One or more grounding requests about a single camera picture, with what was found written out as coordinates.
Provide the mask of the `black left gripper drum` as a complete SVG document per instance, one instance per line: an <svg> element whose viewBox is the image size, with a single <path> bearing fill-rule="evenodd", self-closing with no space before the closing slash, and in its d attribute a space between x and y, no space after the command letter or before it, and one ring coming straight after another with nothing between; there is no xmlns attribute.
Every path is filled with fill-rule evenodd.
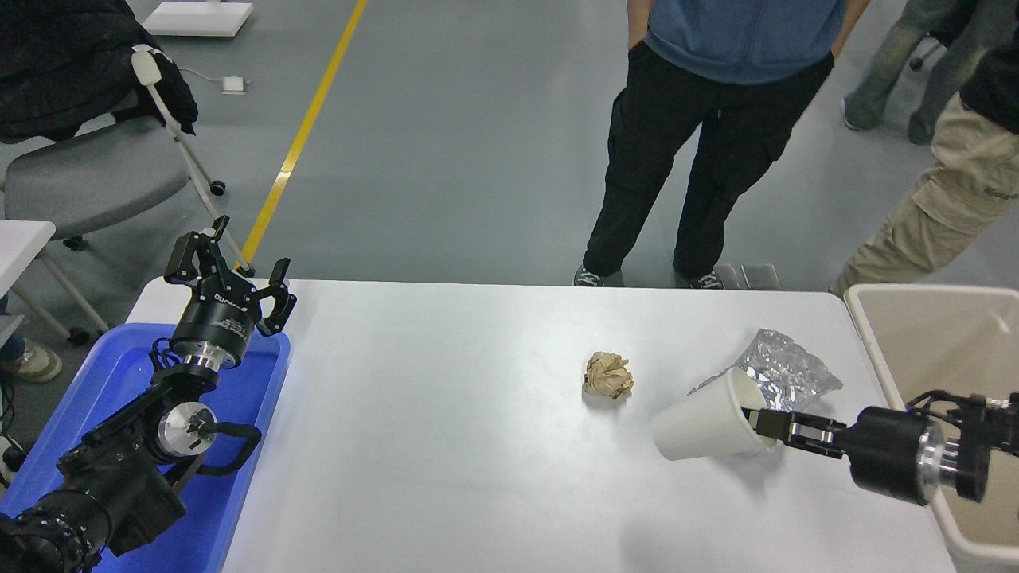
<svg viewBox="0 0 1019 573"><path fill-rule="evenodd" d="M255 284L239 275L214 275L192 285L185 312L170 338L172 352L197 355L200 348L215 347L227 361L240 361L247 352L260 310L245 297Z"/></svg>

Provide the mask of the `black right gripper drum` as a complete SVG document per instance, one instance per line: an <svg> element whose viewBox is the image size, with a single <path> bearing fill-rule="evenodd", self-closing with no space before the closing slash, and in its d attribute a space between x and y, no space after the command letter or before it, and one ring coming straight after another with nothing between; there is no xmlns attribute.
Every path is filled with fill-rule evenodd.
<svg viewBox="0 0 1019 573"><path fill-rule="evenodd" d="M855 424L845 429L845 454L855 485L866 492L927 505L929 488L922 485L919 470L921 442L927 433L927 418L866 407Z"/></svg>

